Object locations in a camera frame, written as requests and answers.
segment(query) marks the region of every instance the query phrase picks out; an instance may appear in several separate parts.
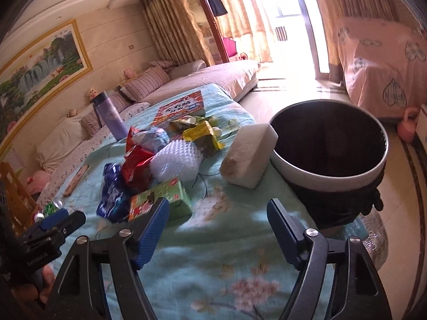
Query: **trash can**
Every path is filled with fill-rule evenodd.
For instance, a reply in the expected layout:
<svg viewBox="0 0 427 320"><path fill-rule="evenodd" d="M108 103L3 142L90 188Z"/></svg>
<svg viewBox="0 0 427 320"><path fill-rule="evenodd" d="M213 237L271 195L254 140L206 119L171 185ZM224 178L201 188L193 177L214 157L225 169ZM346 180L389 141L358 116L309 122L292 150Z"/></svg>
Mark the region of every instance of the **trash can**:
<svg viewBox="0 0 427 320"><path fill-rule="evenodd" d="M349 103L312 100L293 104L270 121L278 135L271 161L319 229L351 223L372 205L389 148L383 125Z"/></svg>

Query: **green snack box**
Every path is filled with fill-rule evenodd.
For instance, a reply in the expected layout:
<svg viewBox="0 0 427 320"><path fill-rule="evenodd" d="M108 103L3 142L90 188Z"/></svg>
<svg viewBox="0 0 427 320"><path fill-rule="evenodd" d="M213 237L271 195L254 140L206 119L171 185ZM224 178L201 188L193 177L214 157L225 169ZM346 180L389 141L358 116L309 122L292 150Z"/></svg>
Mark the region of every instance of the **green snack box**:
<svg viewBox="0 0 427 320"><path fill-rule="evenodd" d="M166 198L170 203L169 221L190 216L191 205L185 188L176 178L161 183L131 198L129 220L148 213L159 197Z"/></svg>

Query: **hand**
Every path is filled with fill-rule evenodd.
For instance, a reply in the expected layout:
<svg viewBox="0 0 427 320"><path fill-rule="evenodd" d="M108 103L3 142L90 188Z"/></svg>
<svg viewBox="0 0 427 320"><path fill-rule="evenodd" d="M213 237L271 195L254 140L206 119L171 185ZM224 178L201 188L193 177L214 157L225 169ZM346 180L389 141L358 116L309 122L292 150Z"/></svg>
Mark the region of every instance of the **hand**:
<svg viewBox="0 0 427 320"><path fill-rule="evenodd" d="M14 287L12 289L12 294L22 302L34 301L40 297L41 302L46 304L48 302L48 297L55 281L55 273L49 266L46 265L43 267L41 275L43 277L45 287L43 288L43 290L40 291L40 295L38 294L35 286L31 284L19 285Z"/></svg>

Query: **dark garment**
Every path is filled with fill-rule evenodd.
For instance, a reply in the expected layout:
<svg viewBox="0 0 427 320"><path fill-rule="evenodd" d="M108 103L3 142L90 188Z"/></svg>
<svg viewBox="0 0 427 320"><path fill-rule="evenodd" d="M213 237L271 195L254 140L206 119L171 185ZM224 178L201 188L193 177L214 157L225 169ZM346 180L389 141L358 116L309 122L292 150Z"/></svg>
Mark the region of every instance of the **dark garment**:
<svg viewBox="0 0 427 320"><path fill-rule="evenodd" d="M228 13L221 0L207 0L207 1L215 17L219 17L220 15L224 15Z"/></svg>

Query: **waterfall painting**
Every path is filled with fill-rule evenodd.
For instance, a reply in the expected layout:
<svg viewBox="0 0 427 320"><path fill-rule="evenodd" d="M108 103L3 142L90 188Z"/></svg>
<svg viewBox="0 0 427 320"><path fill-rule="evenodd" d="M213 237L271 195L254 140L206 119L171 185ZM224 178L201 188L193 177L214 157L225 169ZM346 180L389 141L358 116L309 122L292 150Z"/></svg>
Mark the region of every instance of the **waterfall painting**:
<svg viewBox="0 0 427 320"><path fill-rule="evenodd" d="M0 142L11 140L19 126L91 69L75 20L19 52L0 70Z"/></svg>

